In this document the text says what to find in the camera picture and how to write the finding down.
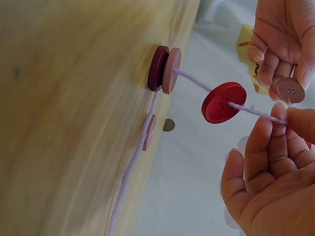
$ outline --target yarn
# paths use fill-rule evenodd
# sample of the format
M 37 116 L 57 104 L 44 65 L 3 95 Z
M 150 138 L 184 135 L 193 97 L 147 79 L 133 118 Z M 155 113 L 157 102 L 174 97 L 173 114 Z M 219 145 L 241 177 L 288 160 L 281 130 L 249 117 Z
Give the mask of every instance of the yarn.
M 211 92 L 212 91 L 212 89 L 210 87 L 208 87 L 205 83 L 199 81 L 197 78 L 195 78 L 191 74 L 188 74 L 188 73 L 186 73 L 186 72 L 184 72 L 182 70 L 179 70 L 179 69 L 173 69 L 173 72 L 176 73 L 177 75 L 180 75 L 182 77 L 185 77 L 185 78 L 189 79 L 194 84 L 196 84 L 199 87 L 203 88 L 207 92 Z M 124 203 L 124 198 L 125 198 L 125 195 L 126 195 L 126 192 L 127 192 L 128 183 L 129 183 L 131 174 L 133 172 L 133 169 L 134 169 L 135 165 L 137 164 L 137 161 L 138 161 L 139 156 L 141 154 L 142 147 L 143 147 L 143 144 L 144 144 L 144 141 L 145 141 L 145 138 L 146 138 L 147 129 L 148 129 L 150 120 L 152 118 L 155 106 L 157 104 L 157 100 L 158 100 L 158 93 L 156 92 L 154 94 L 154 96 L 153 96 L 153 100 L 152 100 L 152 104 L 151 104 L 151 108 L 149 110 L 149 113 L 148 113 L 148 115 L 147 115 L 147 117 L 146 117 L 146 119 L 144 121 L 143 126 L 142 126 L 138 145 L 137 145 L 137 147 L 136 147 L 136 149 L 135 149 L 135 151 L 134 151 L 134 153 L 133 153 L 133 155 L 131 157 L 131 160 L 130 160 L 130 162 L 129 162 L 129 164 L 128 164 L 124 174 L 123 174 L 121 187 L 119 189 L 118 197 L 117 197 L 117 200 L 116 200 L 116 203 L 115 203 L 115 206 L 114 206 L 114 210 L 113 210 L 113 213 L 111 215 L 111 219 L 110 219 L 110 223 L 109 223 L 109 233 L 108 233 L 109 236 L 114 236 L 115 235 L 115 229 L 116 229 L 116 225 L 117 225 L 117 222 L 118 222 L 118 219 L 119 219 L 119 216 L 120 216 L 120 212 L 121 212 L 121 209 L 122 209 L 122 206 L 123 206 L 123 203 Z M 274 122 L 286 125 L 285 121 L 280 120 L 280 119 L 275 118 L 275 117 L 272 117 L 272 116 L 270 116 L 268 114 L 265 114 L 263 112 L 256 111 L 253 106 L 251 108 L 247 108 L 247 107 L 241 106 L 241 105 L 233 103 L 233 102 L 228 102 L 227 104 L 229 106 L 235 108 L 235 109 L 240 110 L 240 111 L 245 111 L 245 112 L 251 113 L 253 115 L 264 117 L 264 118 L 270 119 L 271 121 L 274 121 Z
M 153 100 L 152 100 L 152 104 L 151 104 L 151 108 L 149 110 L 149 113 L 144 121 L 144 124 L 142 126 L 142 130 L 141 130 L 141 134 L 140 134 L 140 139 L 138 142 L 138 145 L 131 157 L 131 160 L 124 172 L 123 178 L 122 178 L 122 183 L 121 183 L 121 187 L 119 189 L 119 193 L 118 193 L 118 197 L 114 206 L 114 210 L 110 219 L 110 223 L 109 223 L 109 236 L 114 236 L 115 234 L 115 229 L 116 229 L 116 225 L 119 219 L 119 215 L 120 215 L 120 211 L 122 209 L 123 203 L 124 203 L 124 198 L 127 192 L 127 187 L 128 187 L 128 183 L 131 177 L 131 174 L 133 172 L 133 169 L 135 167 L 135 165 L 137 164 L 137 161 L 139 159 L 139 156 L 141 154 L 142 151 L 142 147 L 147 135 L 147 129 L 149 127 L 149 123 L 150 120 L 152 118 L 155 106 L 157 104 L 157 100 L 158 100 L 158 93 L 156 92 L 154 94 Z
M 195 78 L 193 75 L 189 74 L 189 73 L 186 73 L 182 70 L 179 70 L 179 69 L 173 69 L 173 72 L 176 73 L 177 75 L 180 75 L 180 76 L 183 76 L 187 79 L 189 79 L 190 81 L 192 81 L 194 84 L 198 85 L 199 87 L 203 88 L 204 90 L 206 90 L 207 92 L 211 92 L 212 89 L 210 87 L 208 87 L 206 84 L 204 84 L 203 82 L 199 81 L 197 78 Z M 279 124 L 283 124 L 283 125 L 286 125 L 286 121 L 284 120 L 280 120 L 278 118 L 275 118 L 275 117 L 272 117 L 266 113 L 263 113 L 263 112 L 260 112 L 260 111 L 256 111 L 254 109 L 251 109 L 251 108 L 247 108 L 247 107 L 244 107 L 244 106 L 241 106 L 239 104 L 236 104 L 234 102 L 228 102 L 227 103 L 230 107 L 233 107 L 237 110 L 240 110 L 240 111 L 244 111 L 244 112 L 248 112 L 248 113 L 251 113 L 253 115 L 256 115 L 256 116 L 259 116 L 259 117 L 263 117 L 263 118 L 266 118 L 266 119 L 269 119 L 273 122 L 276 122 L 276 123 L 279 123 Z

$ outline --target hand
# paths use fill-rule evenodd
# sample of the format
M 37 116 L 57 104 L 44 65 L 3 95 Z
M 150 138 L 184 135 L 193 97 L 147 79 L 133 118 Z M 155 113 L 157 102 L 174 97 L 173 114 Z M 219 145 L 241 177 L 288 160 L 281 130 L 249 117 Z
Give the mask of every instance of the hand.
M 258 0 L 248 56 L 259 63 L 258 81 L 270 86 L 273 100 L 277 80 L 293 77 L 307 90 L 315 72 L 315 1 Z
M 315 153 L 304 139 L 315 143 L 315 110 L 287 111 L 276 103 L 271 115 L 289 126 L 259 118 L 245 159 L 230 152 L 221 182 L 224 203 L 248 236 L 313 235 Z

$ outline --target wooden button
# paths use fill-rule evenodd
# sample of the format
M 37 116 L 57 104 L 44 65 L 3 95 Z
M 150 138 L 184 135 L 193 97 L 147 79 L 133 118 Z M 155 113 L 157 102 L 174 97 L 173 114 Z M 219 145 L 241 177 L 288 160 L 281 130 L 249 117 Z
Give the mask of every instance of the wooden button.
M 233 102 L 243 106 L 246 97 L 246 91 L 239 83 L 224 83 L 208 94 L 201 107 L 202 115 L 206 121 L 212 124 L 225 122 L 239 112 L 227 103 Z
M 162 88 L 164 68 L 168 55 L 168 47 L 162 45 L 158 46 L 154 53 L 148 76 L 148 88 L 153 92 L 158 92 Z
M 147 129 L 146 139 L 144 140 L 144 143 L 143 143 L 143 147 L 142 147 L 143 151 L 147 151 L 149 149 L 150 142 L 151 142 L 153 132 L 154 132 L 154 128 L 156 126 L 156 120 L 157 120 L 156 115 L 152 115 L 148 129 Z
M 277 94 L 285 102 L 302 102 L 305 98 L 305 91 L 294 78 L 282 78 L 277 83 Z
M 182 51 L 179 48 L 173 48 L 169 53 L 166 61 L 164 76 L 163 76 L 163 92 L 171 94 L 174 90 L 177 74 L 173 73 L 173 69 L 179 69 L 181 66 Z

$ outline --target pink button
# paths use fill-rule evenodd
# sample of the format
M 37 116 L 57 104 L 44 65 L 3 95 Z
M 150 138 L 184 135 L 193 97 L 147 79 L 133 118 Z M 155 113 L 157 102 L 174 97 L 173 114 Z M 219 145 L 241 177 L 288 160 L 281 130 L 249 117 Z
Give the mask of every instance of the pink button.
M 151 142 L 153 132 L 154 132 L 154 128 L 156 125 L 156 120 L 157 120 L 156 115 L 152 115 L 152 118 L 150 120 L 148 129 L 147 129 L 147 134 L 146 134 L 147 136 L 146 136 L 146 139 L 144 140 L 144 143 L 143 143 L 143 147 L 142 147 L 143 151 L 147 151 L 149 149 L 150 142 Z
M 302 102 L 305 98 L 305 91 L 294 78 L 282 78 L 277 83 L 277 94 L 285 102 Z
M 166 61 L 162 90 L 166 94 L 171 94 L 174 90 L 177 74 L 173 73 L 173 69 L 179 69 L 181 66 L 182 51 L 179 48 L 173 48 L 169 53 Z

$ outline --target dark red button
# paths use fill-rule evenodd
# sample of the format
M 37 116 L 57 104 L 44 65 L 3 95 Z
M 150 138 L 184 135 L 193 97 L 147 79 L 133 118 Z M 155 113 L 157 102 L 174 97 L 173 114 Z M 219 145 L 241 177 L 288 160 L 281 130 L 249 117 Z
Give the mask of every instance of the dark red button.
M 168 55 L 169 49 L 166 46 L 158 46 L 154 53 L 148 76 L 148 88 L 153 92 L 158 92 L 162 88 L 164 68 Z
M 202 115 L 209 123 L 223 123 L 239 112 L 239 110 L 230 107 L 227 103 L 234 102 L 243 106 L 246 97 L 246 91 L 239 83 L 224 83 L 212 90 L 203 101 L 201 107 Z
M 306 145 L 309 147 L 309 150 L 311 150 L 312 144 L 310 142 L 306 141 L 306 140 L 304 140 L 304 141 L 306 142 Z

